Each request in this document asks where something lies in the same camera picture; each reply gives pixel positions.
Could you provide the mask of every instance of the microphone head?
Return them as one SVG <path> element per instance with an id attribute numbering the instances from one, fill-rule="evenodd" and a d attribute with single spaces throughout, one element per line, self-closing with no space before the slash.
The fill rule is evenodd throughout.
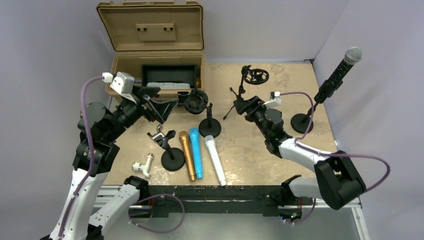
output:
<path id="1" fill-rule="evenodd" d="M 344 61 L 350 65 L 354 65 L 361 61 L 364 57 L 364 52 L 357 46 L 349 48 L 344 54 Z"/>

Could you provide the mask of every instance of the beige tabletop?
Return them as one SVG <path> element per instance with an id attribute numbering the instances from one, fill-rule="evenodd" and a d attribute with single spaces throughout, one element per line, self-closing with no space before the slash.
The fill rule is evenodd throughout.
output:
<path id="1" fill-rule="evenodd" d="M 238 115 L 235 109 L 226 120 L 223 120 L 223 116 L 235 100 L 229 88 L 232 87 L 237 91 L 242 66 L 243 64 L 206 64 L 204 69 L 205 92 L 209 102 L 213 103 L 212 116 L 219 120 L 222 126 L 222 132 L 215 140 L 227 184 L 280 185 L 293 175 L 312 177 L 313 173 L 303 166 L 271 155 L 258 127 Z M 267 70 L 270 77 L 268 82 L 262 85 L 244 84 L 246 89 L 244 99 L 257 95 L 267 101 L 271 91 L 304 91 L 314 97 L 318 91 L 317 80 L 310 63 L 252 64 L 253 68 Z M 282 97 L 281 106 L 277 109 L 282 112 L 283 127 L 289 135 L 293 137 L 301 135 L 292 129 L 290 119 L 297 113 L 306 113 L 309 107 L 310 103 L 304 95 Z M 176 137 L 169 141 L 169 145 L 181 149 L 179 132 L 197 128 L 205 118 L 206 111 L 192 115 L 183 107 L 177 107 L 164 123 L 162 132 L 175 130 Z M 335 151 L 333 135 L 322 104 L 318 106 L 313 122 L 313 131 L 301 142 L 321 150 Z M 131 175 L 144 178 L 141 172 L 132 170 L 132 164 L 134 162 L 145 164 L 149 153 L 153 153 L 155 157 L 150 169 L 150 179 L 147 179 L 150 185 L 219 185 L 203 137 L 200 138 L 203 179 L 190 182 L 186 166 L 175 172 L 165 170 L 161 165 L 164 150 L 147 136 L 148 132 L 156 133 L 157 125 L 157 122 L 148 122 L 143 118 L 118 138 L 116 144 L 120 147 L 120 151 L 104 182 L 105 185 L 121 185 Z"/>

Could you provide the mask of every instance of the tripod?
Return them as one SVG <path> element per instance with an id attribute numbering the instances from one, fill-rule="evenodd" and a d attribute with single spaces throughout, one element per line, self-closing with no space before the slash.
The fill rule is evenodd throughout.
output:
<path id="1" fill-rule="evenodd" d="M 252 65 L 247 65 L 241 68 L 241 82 L 240 86 L 238 86 L 238 93 L 236 93 L 232 87 L 229 88 L 229 90 L 235 95 L 235 100 L 227 114 L 223 117 L 223 120 L 227 119 L 228 114 L 230 114 L 233 108 L 236 107 L 237 103 L 244 100 L 242 94 L 246 93 L 246 90 L 243 87 L 243 82 L 251 85 L 260 85 L 270 79 L 270 74 L 267 71 L 259 68 L 250 69 L 251 66 Z"/>

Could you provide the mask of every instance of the case latch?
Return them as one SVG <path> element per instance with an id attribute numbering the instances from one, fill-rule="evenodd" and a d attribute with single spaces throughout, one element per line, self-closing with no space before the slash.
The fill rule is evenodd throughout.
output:
<path id="1" fill-rule="evenodd" d="M 190 92 L 188 91 L 179 91 L 178 92 L 178 107 L 184 106 L 184 102 L 189 97 Z"/>

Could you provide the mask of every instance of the black microphone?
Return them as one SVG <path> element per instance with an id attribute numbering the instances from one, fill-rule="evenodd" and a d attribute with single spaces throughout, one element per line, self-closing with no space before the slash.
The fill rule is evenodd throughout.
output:
<path id="1" fill-rule="evenodd" d="M 313 98 L 315 100 L 315 105 L 307 111 L 307 114 L 298 113 L 291 118 L 291 127 L 296 132 L 300 134 L 304 134 L 306 132 L 306 128 L 311 121 L 310 116 L 312 114 L 312 109 L 315 111 L 318 104 L 324 103 L 327 98 L 330 98 L 333 93 L 339 89 L 339 87 L 343 84 L 343 78 L 356 63 L 362 60 L 363 57 L 364 52 L 357 46 L 351 47 L 346 51 L 344 59 L 335 68 L 331 76 L 319 87 L 318 93 Z M 314 123 L 312 122 L 308 132 L 312 131 L 313 127 Z"/>
<path id="2" fill-rule="evenodd" d="M 362 60 L 364 52 L 359 47 L 351 47 L 344 54 L 344 59 L 332 72 L 331 76 L 325 80 L 319 87 L 318 93 L 313 98 L 316 103 L 322 104 L 327 98 L 331 97 L 337 89 L 343 84 L 343 78 L 348 74 L 352 67 Z"/>

